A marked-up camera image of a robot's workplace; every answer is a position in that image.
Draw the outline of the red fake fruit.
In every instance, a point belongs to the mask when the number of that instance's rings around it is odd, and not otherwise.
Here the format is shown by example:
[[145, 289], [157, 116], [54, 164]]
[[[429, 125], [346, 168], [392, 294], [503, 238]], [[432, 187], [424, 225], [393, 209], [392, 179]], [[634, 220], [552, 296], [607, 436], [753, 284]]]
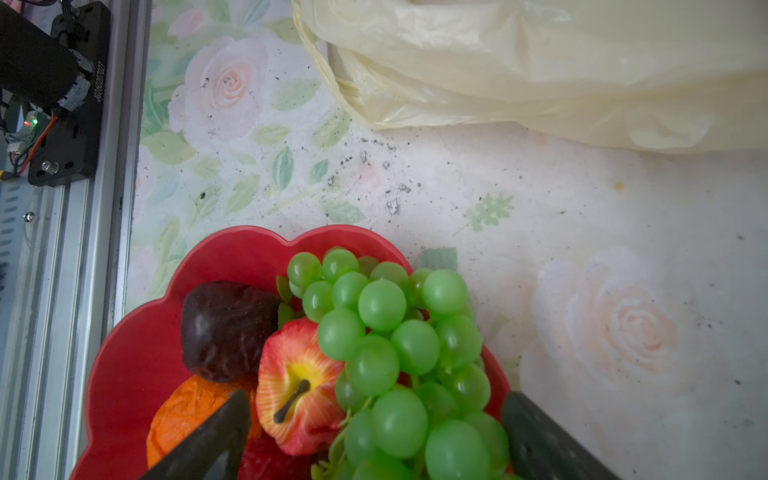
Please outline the red fake fruit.
[[285, 454], [315, 454], [335, 440], [346, 418], [335, 395], [343, 370], [322, 352], [311, 320], [290, 321], [265, 342], [256, 410], [262, 429]]

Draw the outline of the brown fake fruit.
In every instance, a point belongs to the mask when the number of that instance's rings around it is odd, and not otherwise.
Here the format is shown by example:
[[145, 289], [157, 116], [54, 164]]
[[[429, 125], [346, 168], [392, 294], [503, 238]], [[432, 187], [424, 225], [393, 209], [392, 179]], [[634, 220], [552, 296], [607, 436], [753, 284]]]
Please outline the brown fake fruit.
[[258, 374], [264, 344], [278, 329], [278, 295], [213, 281], [193, 288], [181, 314], [182, 361], [193, 374], [229, 383]]

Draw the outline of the translucent cream plastic bag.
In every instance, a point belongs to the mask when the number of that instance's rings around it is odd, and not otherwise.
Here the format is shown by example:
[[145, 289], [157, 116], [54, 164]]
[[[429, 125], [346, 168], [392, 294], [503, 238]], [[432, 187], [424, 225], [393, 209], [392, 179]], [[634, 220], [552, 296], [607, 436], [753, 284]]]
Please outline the translucent cream plastic bag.
[[296, 1], [336, 101], [372, 129], [515, 122], [661, 153], [767, 144], [763, 1]]

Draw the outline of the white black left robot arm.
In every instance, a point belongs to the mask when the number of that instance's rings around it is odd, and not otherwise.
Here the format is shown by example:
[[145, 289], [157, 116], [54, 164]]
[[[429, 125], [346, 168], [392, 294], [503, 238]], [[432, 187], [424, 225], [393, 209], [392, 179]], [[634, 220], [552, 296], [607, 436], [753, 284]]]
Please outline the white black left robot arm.
[[86, 99], [90, 60], [1, 5], [1, 87], [42, 108], [77, 109]]

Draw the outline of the red flower-shaped plate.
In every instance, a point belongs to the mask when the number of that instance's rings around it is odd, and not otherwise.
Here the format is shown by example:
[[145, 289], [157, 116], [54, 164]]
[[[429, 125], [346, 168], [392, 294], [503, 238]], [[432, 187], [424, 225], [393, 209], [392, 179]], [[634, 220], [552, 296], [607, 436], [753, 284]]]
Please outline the red flower-shaped plate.
[[166, 294], [129, 313], [99, 350], [86, 390], [88, 445], [73, 478], [137, 479], [146, 473], [151, 421], [191, 375], [182, 362], [180, 321], [183, 301], [195, 286], [230, 280], [275, 292], [278, 276], [286, 273], [295, 254], [307, 251], [323, 257], [334, 247], [413, 270], [385, 238], [351, 225], [317, 228], [294, 240], [256, 226], [237, 226], [194, 247]]

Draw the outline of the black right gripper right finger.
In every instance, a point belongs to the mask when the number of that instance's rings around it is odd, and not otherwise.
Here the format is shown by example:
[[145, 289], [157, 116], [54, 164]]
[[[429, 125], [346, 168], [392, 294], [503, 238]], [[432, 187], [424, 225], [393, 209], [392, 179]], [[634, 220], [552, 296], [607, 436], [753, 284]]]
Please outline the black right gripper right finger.
[[592, 453], [522, 392], [501, 410], [512, 469], [523, 479], [619, 480]]

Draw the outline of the green fake grapes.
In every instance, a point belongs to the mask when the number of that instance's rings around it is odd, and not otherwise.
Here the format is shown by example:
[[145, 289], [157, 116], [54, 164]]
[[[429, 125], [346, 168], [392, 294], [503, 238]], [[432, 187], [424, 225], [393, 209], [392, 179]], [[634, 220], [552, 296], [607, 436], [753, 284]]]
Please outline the green fake grapes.
[[407, 272], [336, 247], [294, 255], [291, 291], [322, 354], [342, 364], [343, 417], [315, 479], [509, 479], [509, 438], [469, 290], [450, 269]]

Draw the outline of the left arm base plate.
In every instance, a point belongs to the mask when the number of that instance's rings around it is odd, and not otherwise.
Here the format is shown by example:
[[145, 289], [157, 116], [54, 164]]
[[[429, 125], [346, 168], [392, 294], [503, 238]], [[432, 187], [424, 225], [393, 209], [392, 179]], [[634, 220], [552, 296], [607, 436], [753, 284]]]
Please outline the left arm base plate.
[[62, 95], [45, 111], [53, 127], [30, 153], [27, 178], [34, 186], [88, 179], [97, 169], [105, 96], [111, 12], [100, 1], [57, 16], [51, 34], [34, 50], [42, 79], [35, 86]]

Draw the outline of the orange fake fruit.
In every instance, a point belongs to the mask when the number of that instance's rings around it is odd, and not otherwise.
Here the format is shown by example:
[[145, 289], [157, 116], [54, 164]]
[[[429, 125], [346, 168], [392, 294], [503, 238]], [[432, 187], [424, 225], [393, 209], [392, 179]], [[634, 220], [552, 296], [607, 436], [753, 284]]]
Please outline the orange fake fruit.
[[224, 405], [237, 390], [246, 391], [251, 412], [249, 440], [262, 436], [256, 409], [257, 384], [217, 383], [192, 376], [182, 383], [155, 414], [146, 439], [147, 466], [152, 468]]

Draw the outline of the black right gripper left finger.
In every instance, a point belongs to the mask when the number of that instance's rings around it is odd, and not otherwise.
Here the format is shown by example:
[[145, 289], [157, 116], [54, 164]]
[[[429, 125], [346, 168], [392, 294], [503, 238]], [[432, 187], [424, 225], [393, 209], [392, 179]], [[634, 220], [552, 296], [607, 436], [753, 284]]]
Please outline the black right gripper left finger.
[[141, 479], [237, 479], [251, 424], [247, 392], [238, 390]]

